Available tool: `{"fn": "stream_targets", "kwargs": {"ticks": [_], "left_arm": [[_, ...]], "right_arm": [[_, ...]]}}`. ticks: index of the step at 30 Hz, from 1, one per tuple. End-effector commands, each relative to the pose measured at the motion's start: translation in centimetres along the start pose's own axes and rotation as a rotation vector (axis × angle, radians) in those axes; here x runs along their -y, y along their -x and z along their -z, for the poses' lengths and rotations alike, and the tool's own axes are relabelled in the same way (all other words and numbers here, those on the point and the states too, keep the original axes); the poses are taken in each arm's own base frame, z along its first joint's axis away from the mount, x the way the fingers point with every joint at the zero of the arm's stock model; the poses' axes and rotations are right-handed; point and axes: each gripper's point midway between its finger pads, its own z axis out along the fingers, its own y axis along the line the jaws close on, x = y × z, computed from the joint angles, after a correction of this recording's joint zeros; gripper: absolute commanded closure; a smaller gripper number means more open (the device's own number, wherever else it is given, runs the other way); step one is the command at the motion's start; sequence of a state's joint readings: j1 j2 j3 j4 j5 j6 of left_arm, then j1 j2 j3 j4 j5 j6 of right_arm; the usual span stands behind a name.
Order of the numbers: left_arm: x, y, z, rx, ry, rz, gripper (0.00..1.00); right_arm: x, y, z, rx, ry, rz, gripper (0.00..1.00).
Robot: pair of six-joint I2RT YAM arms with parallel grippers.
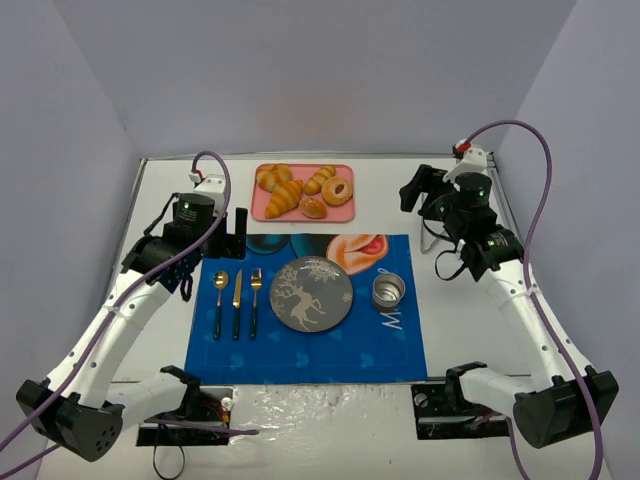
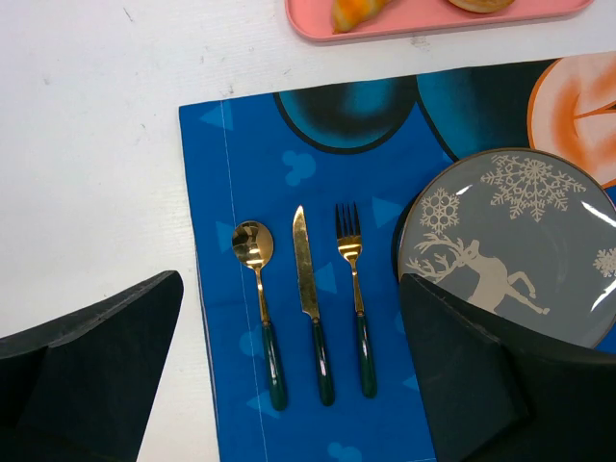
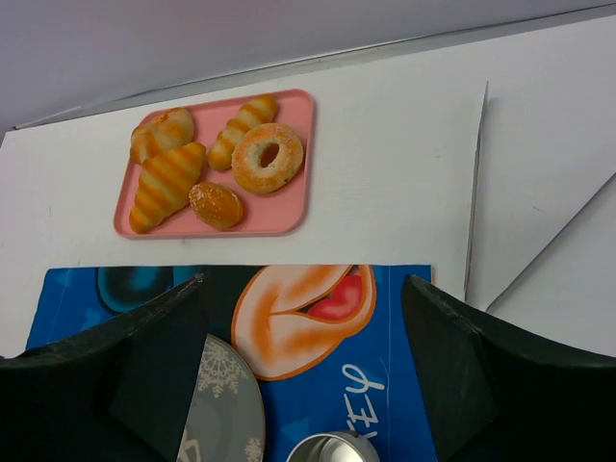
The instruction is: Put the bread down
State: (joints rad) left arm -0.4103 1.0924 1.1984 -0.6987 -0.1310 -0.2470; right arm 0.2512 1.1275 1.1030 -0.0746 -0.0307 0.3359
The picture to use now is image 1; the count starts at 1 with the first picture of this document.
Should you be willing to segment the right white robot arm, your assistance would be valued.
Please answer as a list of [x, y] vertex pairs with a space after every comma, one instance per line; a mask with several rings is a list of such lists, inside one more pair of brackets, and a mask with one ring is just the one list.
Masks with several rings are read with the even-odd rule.
[[609, 371], [597, 371], [575, 347], [535, 286], [522, 243], [498, 222], [489, 199], [483, 150], [469, 147], [450, 170], [420, 165], [400, 191], [400, 208], [439, 222], [453, 254], [482, 286], [510, 326], [530, 369], [517, 380], [472, 362], [447, 370], [452, 408], [487, 407], [509, 418], [537, 449], [600, 426], [619, 392]]

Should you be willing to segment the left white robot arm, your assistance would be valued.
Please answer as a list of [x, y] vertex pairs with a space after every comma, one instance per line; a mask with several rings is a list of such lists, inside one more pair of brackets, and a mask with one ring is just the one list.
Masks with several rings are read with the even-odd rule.
[[170, 204], [172, 219], [159, 236], [138, 240], [125, 256], [104, 304], [67, 356], [41, 381], [27, 380], [16, 401], [25, 423], [86, 461], [102, 458], [122, 431], [144, 422], [195, 414], [209, 395], [198, 377], [167, 366], [121, 391], [111, 383], [151, 317], [175, 291], [187, 293], [205, 258], [241, 259], [247, 212], [226, 231], [229, 176], [191, 174], [192, 192]]

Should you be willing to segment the round sesame bun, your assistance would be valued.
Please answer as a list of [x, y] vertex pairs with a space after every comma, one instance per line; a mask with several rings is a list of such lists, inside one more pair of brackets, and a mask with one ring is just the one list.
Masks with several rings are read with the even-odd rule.
[[298, 206], [300, 212], [310, 219], [322, 219], [328, 214], [326, 205], [312, 197], [304, 197]]

